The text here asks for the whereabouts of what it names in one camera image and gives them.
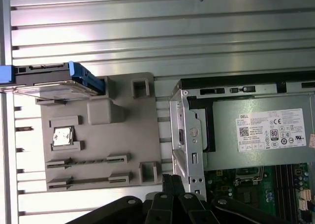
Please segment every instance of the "green circuit board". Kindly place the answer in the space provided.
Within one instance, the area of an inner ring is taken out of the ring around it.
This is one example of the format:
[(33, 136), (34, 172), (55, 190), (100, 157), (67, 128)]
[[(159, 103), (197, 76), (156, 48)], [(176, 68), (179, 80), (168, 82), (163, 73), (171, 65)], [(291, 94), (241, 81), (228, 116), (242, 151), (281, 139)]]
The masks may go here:
[(271, 168), (264, 168), (263, 179), (256, 185), (253, 182), (244, 182), (235, 186), (235, 176), (236, 169), (205, 172), (208, 199), (228, 196), (269, 214), (276, 214)]
[[(300, 164), (294, 164), (294, 183), (300, 183), (299, 188), (303, 189), (310, 189), (310, 181), (308, 179), (308, 167), (307, 163), (300, 163)], [(295, 189), (295, 196), (296, 196), (296, 204), (297, 207), (299, 206), (299, 199), (301, 197), (300, 191), (298, 189)], [(301, 224), (308, 224), (309, 222), (306, 222), (302, 219), (302, 211), (298, 209), (298, 219)]]
[[(309, 173), (307, 163), (292, 164), (292, 190), (294, 190), (297, 221), (300, 224), (309, 224), (309, 216), (312, 215), (310, 210), (302, 211), (299, 207), (299, 199), (301, 191), (310, 189)], [(258, 208), (268, 214), (277, 215), (279, 206), (275, 192), (277, 177), (274, 166), (265, 166), (229, 170), (206, 171), (206, 190), (207, 199), (227, 196), (236, 199), (245, 204)], [(246, 177), (253, 174), (257, 176), (258, 171), (261, 171), (259, 181), (244, 180), (244, 182), (236, 182), (238, 177)]]

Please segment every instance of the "qr code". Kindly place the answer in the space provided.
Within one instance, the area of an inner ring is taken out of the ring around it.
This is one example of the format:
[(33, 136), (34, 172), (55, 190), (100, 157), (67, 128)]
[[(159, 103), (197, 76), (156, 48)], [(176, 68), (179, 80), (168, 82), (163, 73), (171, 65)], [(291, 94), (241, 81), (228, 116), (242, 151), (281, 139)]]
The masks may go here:
[(249, 136), (250, 135), (250, 132), (249, 132), (249, 129), (248, 127), (241, 127), (240, 128), (240, 136), (243, 137), (243, 136)]

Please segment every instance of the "metal side panel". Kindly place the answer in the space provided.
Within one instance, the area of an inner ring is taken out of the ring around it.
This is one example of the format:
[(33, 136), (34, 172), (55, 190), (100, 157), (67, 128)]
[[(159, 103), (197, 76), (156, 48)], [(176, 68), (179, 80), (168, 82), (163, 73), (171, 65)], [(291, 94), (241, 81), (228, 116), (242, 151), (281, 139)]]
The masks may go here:
[[(314, 67), (313, 0), (10, 2), (11, 13), (3, 12), (7, 25), (6, 40), (0, 46), (2, 62), (6, 55), (2, 64), (78, 61), (96, 76), (139, 72), (155, 76), (164, 172), (173, 170), (167, 97), (178, 79)], [(9, 23), (13, 51), (8, 49)], [(17, 174), (19, 211), (24, 215), (19, 218), (20, 223), (49, 222), (54, 218), (54, 223), (64, 223), (104, 204), (99, 199), (104, 190), (74, 193), (82, 199), (72, 200), (76, 206), (69, 208), (60, 204), (73, 198), (71, 192), (60, 192), (61, 197), (56, 198), (54, 193), (45, 192), (39, 107), (26, 97), (16, 97), (15, 104), (16, 124), (33, 127), (16, 133), (16, 166), (23, 172)], [(141, 190), (153, 191), (160, 191), (160, 187)], [(139, 192), (121, 192), (114, 198), (127, 194), (141, 196)], [(105, 199), (112, 200), (106, 195), (101, 200)]]

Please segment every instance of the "power supply label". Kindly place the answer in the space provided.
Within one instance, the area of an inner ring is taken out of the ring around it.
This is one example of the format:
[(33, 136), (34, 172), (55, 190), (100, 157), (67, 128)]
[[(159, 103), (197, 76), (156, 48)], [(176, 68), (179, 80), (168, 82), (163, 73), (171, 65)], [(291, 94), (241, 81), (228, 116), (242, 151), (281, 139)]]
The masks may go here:
[(239, 152), (306, 146), (301, 108), (241, 114), (236, 129)]

